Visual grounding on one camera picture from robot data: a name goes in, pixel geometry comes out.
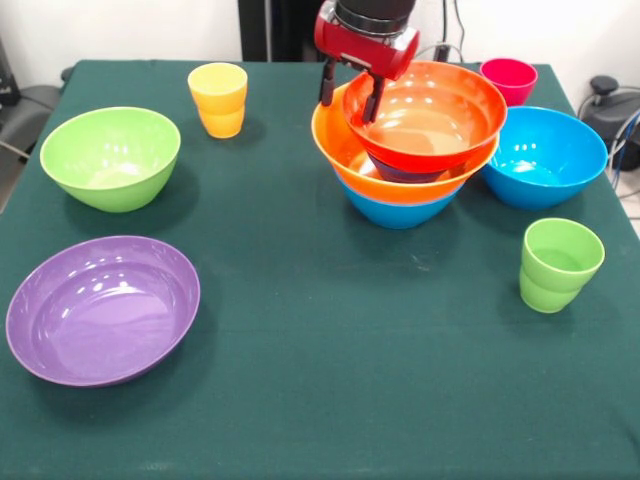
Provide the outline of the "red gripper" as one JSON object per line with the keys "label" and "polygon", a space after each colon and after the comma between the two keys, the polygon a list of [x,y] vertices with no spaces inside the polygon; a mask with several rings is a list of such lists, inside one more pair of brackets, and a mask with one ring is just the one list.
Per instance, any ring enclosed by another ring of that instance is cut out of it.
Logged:
{"label": "red gripper", "polygon": [[319,102],[333,102],[337,64],[365,70],[360,93],[361,121],[376,120],[386,79],[408,68],[418,45],[419,31],[409,25],[415,3],[402,0],[325,1],[314,26],[316,48],[325,55]]}

